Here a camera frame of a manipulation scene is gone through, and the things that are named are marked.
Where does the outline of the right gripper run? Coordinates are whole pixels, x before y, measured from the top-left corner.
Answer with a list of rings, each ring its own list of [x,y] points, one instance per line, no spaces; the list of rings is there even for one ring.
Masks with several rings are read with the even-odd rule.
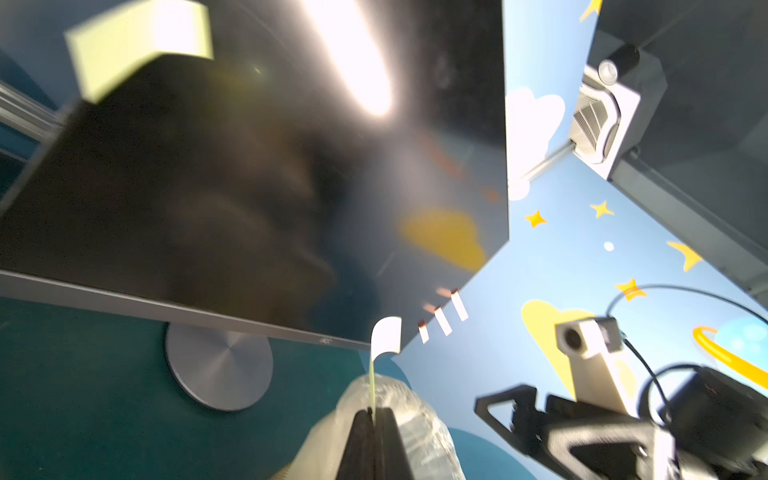
[[[566,479],[673,479],[675,440],[641,420],[585,402],[549,395],[536,407],[537,389],[518,385],[477,397],[475,414],[509,446]],[[505,422],[491,412],[509,406]]]

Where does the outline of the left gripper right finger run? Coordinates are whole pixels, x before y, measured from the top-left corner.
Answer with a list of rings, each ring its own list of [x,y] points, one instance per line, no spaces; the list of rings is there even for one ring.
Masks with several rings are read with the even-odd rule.
[[[375,427],[375,480],[414,480],[394,412],[377,408]]]

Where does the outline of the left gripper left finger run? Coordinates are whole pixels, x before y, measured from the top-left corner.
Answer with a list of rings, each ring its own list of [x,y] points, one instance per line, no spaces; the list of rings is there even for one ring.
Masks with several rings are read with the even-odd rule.
[[[372,410],[358,411],[352,422],[336,480],[375,479],[375,427]]]

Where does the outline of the yellow sticky note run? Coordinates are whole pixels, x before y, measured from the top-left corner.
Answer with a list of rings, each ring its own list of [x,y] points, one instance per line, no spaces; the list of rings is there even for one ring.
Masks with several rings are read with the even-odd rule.
[[[384,317],[372,328],[369,353],[369,400],[373,415],[376,415],[375,360],[382,354],[399,354],[401,351],[402,318]]]
[[[80,96],[93,104],[162,55],[214,58],[209,10],[197,1],[128,1],[64,37]]]

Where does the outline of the pink sticky note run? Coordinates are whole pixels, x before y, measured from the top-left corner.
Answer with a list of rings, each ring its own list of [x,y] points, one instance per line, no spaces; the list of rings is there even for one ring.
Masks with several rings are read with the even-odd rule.
[[[449,324],[447,316],[442,307],[434,309],[434,317],[445,336],[449,336],[452,333],[452,327]]]
[[[450,295],[451,303],[453,304],[457,315],[459,319],[464,322],[469,319],[469,313],[466,309],[466,306],[460,296],[460,292],[458,290],[453,290]]]
[[[418,324],[418,332],[422,343],[426,344],[430,340],[430,336],[427,329],[427,324],[424,321],[421,321]]]

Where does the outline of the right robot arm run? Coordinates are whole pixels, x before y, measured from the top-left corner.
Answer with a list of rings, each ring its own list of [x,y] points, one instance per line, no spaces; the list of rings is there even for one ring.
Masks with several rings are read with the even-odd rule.
[[[643,385],[636,416],[519,385],[477,398],[475,414],[519,453],[565,479],[764,479],[767,399],[709,367],[678,363],[691,376],[657,412]]]

